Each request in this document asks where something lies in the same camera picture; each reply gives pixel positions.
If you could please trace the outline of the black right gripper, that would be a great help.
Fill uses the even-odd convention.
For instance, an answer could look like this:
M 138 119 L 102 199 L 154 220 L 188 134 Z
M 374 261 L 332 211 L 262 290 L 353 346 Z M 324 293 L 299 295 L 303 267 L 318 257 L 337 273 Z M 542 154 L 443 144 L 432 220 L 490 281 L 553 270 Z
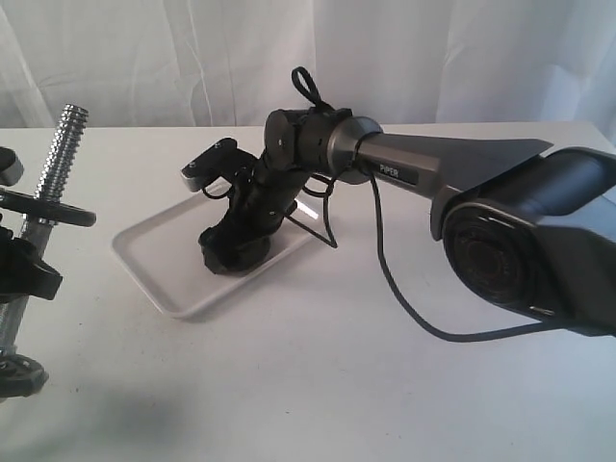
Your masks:
M 293 164 L 278 168 L 265 149 L 250 174 L 241 175 L 233 185 L 228 211 L 220 222 L 200 234 L 205 267 L 213 274 L 245 270 L 245 241 L 274 234 L 310 176 Z

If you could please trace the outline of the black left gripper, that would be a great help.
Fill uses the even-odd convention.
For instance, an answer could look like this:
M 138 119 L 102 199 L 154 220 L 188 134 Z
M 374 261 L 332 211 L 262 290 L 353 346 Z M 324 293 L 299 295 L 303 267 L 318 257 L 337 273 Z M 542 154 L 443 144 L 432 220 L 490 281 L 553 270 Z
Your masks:
M 42 260 L 33 244 L 16 239 L 12 230 L 1 227 L 2 303 L 23 296 L 53 300 L 62 282 L 62 275 Z

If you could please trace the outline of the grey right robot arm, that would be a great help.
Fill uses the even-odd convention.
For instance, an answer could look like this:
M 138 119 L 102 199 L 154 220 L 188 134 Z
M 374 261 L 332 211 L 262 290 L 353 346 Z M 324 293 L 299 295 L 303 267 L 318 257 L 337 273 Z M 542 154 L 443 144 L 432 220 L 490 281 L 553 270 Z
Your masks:
M 348 109 L 277 110 L 254 156 L 222 139 L 183 169 L 193 189 L 226 181 L 228 207 L 199 237 L 205 266 L 246 273 L 270 250 L 310 180 L 387 182 L 430 202 L 429 230 L 475 295 L 528 324 L 454 334 L 453 343 L 556 329 L 615 332 L 615 158 L 538 139 L 473 140 L 385 133 Z

